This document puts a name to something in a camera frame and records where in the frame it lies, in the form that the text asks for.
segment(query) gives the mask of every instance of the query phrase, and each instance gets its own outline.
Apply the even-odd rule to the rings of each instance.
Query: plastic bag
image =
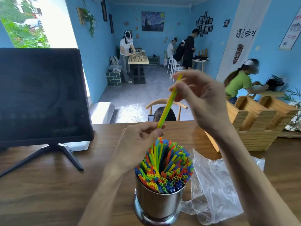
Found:
[[[192,199],[181,201],[181,211],[197,215],[203,225],[216,224],[243,213],[224,160],[207,159],[194,149],[189,153],[194,165],[190,179]],[[263,171],[265,159],[252,158]]]

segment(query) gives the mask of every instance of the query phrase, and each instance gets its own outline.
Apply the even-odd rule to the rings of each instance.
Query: hand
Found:
[[[111,159],[111,166],[126,173],[139,165],[156,139],[164,136],[162,129],[166,125],[162,129],[157,129],[157,125],[157,122],[147,121],[123,129]]]
[[[261,87],[261,89],[263,89],[263,90],[267,90],[269,88],[269,85],[268,84],[265,84],[265,85],[263,85],[262,87]]]
[[[253,85],[253,86],[255,86],[255,85],[261,85],[261,83],[258,82],[258,81],[256,81],[256,82],[253,82],[252,85]]]
[[[178,72],[172,77],[177,79],[180,74],[183,75],[182,80],[170,87],[169,91],[176,88],[178,94],[175,102],[185,99],[202,129],[215,135],[217,131],[222,131],[226,125],[231,124],[224,86],[221,83],[197,70]]]

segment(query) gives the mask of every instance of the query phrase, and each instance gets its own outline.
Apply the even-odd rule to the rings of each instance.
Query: green t-shirt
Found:
[[[251,78],[245,74],[245,72],[240,71],[238,75],[232,79],[229,85],[226,86],[226,95],[230,97],[236,97],[240,89],[252,88]]]

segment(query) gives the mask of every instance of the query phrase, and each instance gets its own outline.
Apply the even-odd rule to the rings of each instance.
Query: blue wall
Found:
[[[213,79],[216,78],[219,70],[239,1],[209,0],[193,7],[190,14],[188,32],[196,28],[196,21],[200,16],[204,16],[206,11],[208,11],[207,16],[213,17],[213,31],[203,37],[199,36],[194,39],[195,54],[199,51],[202,52],[202,49],[208,49],[209,62],[204,64],[204,72]],[[228,27],[224,28],[226,19],[231,21]]]
[[[83,0],[66,0],[74,35],[80,49],[82,64],[84,67],[91,99],[97,103],[107,86],[105,73],[109,67],[109,56],[116,54],[115,35],[111,34],[109,13],[113,15],[113,9],[106,2],[108,21],[103,21],[101,3],[85,0],[87,9],[94,15],[97,21],[94,37],[89,34],[89,24],[81,25],[76,7],[85,8]]]
[[[274,74],[286,76],[291,87],[301,89],[301,36],[292,50],[278,49],[300,6],[301,0],[271,1],[249,55],[259,60],[260,72],[251,75],[252,81],[265,83]],[[259,51],[255,51],[256,46],[260,46]]]
[[[0,21],[0,48],[13,48],[13,43],[10,40],[5,27]]]
[[[142,31],[142,11],[165,12],[164,31]],[[153,54],[160,56],[160,63],[162,64],[164,61],[164,50],[167,49],[167,45],[171,40],[177,36],[179,44],[180,40],[186,39],[191,34],[192,30],[188,30],[189,12],[189,8],[180,7],[114,5],[113,23],[116,32],[116,45],[119,46],[125,31],[133,30],[134,46],[141,46],[145,49],[148,56]],[[168,37],[168,40],[166,43],[163,43],[166,37]]]

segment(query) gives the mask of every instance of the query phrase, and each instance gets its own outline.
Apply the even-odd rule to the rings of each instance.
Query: gray pants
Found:
[[[128,72],[130,72],[131,65],[128,64],[128,61],[129,61],[128,56],[120,54],[120,63],[121,63],[121,67],[122,67],[122,74],[123,74],[123,78],[126,82],[128,82],[130,80],[130,78],[128,76]]]

